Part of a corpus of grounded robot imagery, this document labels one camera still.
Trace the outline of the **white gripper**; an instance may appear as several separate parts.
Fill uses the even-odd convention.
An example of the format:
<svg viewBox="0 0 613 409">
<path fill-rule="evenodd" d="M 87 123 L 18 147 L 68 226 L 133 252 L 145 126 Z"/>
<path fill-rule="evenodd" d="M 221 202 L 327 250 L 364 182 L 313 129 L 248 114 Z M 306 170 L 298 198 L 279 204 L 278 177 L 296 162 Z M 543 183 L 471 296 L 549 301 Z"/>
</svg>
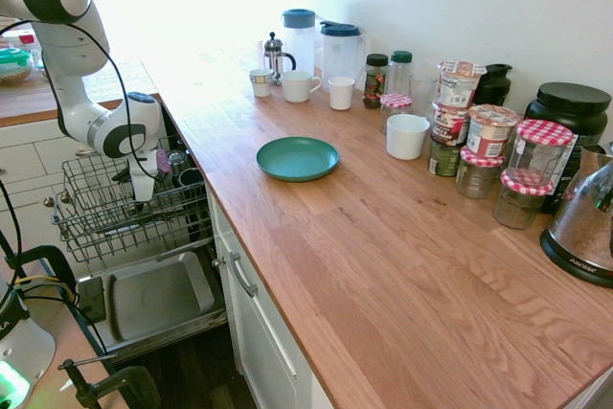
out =
<svg viewBox="0 0 613 409">
<path fill-rule="evenodd" d="M 136 213 L 141 213 L 145 207 L 145 203 L 152 199 L 155 178 L 142 172 L 138 173 L 135 171 L 132 171 L 129 176 L 135 200 L 134 211 Z"/>
</svg>

